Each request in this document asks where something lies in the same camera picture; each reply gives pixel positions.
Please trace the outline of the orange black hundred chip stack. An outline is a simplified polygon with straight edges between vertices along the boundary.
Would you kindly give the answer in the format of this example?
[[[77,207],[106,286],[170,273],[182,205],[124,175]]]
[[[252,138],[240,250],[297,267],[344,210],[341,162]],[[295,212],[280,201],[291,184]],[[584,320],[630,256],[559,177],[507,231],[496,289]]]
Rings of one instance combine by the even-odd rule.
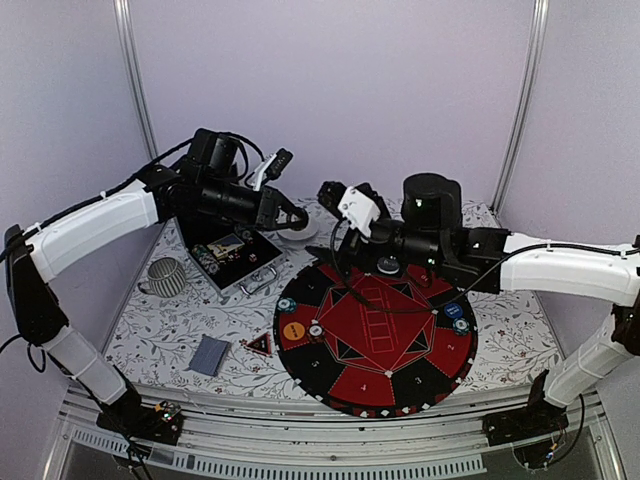
[[[312,324],[307,330],[307,337],[312,344],[321,344],[325,340],[324,328],[319,324]]]

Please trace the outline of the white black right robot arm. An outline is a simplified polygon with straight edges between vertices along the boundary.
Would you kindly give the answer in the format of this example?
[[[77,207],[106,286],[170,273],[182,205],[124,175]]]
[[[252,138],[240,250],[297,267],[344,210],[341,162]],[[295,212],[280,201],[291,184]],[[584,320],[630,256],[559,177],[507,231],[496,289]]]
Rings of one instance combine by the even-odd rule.
[[[605,300],[611,312],[576,352],[540,374],[517,427],[537,436],[580,394],[639,353],[639,245],[556,242],[499,228],[466,228],[461,187],[434,173],[403,182],[401,217],[363,183],[326,181],[318,203],[348,231],[339,248],[314,250],[346,278],[353,267],[392,275],[420,266],[460,289],[541,291]]]

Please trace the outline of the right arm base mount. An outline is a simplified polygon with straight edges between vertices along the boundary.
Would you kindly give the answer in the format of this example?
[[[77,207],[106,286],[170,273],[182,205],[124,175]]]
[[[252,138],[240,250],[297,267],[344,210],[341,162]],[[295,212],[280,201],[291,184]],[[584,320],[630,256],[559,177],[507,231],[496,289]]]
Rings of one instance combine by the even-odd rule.
[[[563,436],[569,426],[565,407],[546,402],[544,382],[548,370],[544,370],[531,386],[527,403],[523,407],[487,414],[482,418],[482,432],[490,446],[503,445],[543,435]],[[517,447],[513,450],[516,461],[529,470],[547,467],[554,458],[558,440],[544,441]]]

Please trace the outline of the blue small blind button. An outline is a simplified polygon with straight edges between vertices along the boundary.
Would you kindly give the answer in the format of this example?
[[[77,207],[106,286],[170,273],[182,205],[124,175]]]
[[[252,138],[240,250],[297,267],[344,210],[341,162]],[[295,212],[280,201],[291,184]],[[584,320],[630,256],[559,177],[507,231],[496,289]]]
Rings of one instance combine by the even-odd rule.
[[[455,302],[446,304],[443,308],[443,311],[450,319],[453,320],[462,318],[464,315],[464,309]]]

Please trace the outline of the orange big blind button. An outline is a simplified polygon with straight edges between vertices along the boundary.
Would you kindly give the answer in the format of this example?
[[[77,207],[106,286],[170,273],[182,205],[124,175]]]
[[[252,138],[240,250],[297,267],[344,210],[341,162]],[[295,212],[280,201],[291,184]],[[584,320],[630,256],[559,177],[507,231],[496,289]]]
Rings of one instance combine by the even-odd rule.
[[[282,333],[289,342],[298,342],[305,338],[306,328],[302,323],[293,321],[283,327]]]

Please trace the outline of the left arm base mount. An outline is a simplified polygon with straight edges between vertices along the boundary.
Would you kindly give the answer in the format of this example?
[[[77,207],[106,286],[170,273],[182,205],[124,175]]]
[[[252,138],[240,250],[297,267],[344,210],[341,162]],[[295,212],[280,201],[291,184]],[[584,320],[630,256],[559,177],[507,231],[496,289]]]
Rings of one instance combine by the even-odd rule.
[[[108,405],[97,402],[101,412],[96,425],[127,439],[142,439],[176,446],[182,433],[184,415],[179,404],[161,401],[145,406],[138,391],[128,386],[125,393]]]

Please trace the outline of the green fifty poker chip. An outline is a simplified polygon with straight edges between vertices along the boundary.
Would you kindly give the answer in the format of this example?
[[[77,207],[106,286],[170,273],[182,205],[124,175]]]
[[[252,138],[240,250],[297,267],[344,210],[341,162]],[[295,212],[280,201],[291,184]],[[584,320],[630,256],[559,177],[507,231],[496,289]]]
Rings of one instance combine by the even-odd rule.
[[[465,336],[470,333],[470,323],[465,318],[457,318],[452,323],[452,329],[456,335]]]

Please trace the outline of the black dealer button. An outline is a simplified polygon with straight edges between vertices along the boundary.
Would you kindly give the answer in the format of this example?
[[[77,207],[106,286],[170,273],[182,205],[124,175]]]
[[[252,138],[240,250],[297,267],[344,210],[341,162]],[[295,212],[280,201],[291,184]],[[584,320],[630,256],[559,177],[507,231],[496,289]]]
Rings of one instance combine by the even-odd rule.
[[[377,270],[384,275],[400,275],[403,269],[402,263],[394,256],[381,256],[376,261]]]

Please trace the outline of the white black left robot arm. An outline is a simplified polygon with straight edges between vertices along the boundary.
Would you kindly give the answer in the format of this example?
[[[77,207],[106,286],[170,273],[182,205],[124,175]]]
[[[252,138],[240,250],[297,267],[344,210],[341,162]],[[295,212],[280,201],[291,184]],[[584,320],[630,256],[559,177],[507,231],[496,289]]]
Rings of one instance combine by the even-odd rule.
[[[233,149],[250,140],[198,129],[172,166],[154,159],[110,190],[28,229],[4,234],[1,260],[18,334],[84,386],[128,434],[148,426],[148,408],[135,387],[69,322],[49,283],[67,267],[111,242],[180,216],[199,216],[260,231],[301,229],[308,215],[269,186],[292,159],[280,149],[261,158],[252,186],[232,174]]]

